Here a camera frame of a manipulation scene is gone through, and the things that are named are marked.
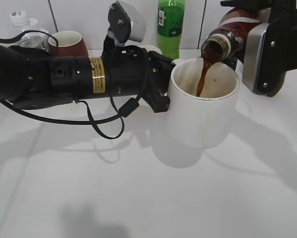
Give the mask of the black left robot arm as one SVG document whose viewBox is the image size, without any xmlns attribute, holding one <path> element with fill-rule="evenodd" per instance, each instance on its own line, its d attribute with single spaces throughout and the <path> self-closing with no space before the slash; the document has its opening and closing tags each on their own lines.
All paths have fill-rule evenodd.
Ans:
<svg viewBox="0 0 297 238">
<path fill-rule="evenodd" d="M 109 46 L 99 57 L 57 57 L 44 50 L 0 45 L 0 100 L 38 110 L 76 100 L 136 96 L 154 112 L 169 107 L 172 59 L 137 46 Z"/>
</svg>

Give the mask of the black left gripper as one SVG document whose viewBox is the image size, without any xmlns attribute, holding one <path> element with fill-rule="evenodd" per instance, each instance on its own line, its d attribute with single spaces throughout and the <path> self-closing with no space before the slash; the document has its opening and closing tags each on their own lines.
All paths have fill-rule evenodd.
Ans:
<svg viewBox="0 0 297 238">
<path fill-rule="evenodd" d="M 105 69 L 105 95 L 140 97 L 154 113 L 167 112 L 171 58 L 138 46 L 106 46 L 102 52 Z"/>
</svg>

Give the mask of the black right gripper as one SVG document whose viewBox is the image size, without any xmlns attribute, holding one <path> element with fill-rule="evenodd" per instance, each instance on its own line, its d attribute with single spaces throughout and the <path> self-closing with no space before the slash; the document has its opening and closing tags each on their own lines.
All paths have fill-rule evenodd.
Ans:
<svg viewBox="0 0 297 238">
<path fill-rule="evenodd" d="M 261 23 L 269 23 L 272 28 L 269 39 L 275 39 L 278 55 L 282 59 L 282 69 L 297 69 L 297 2 L 295 0 L 222 0 L 221 6 L 258 11 Z M 242 63 L 245 46 L 234 53 Z"/>
</svg>

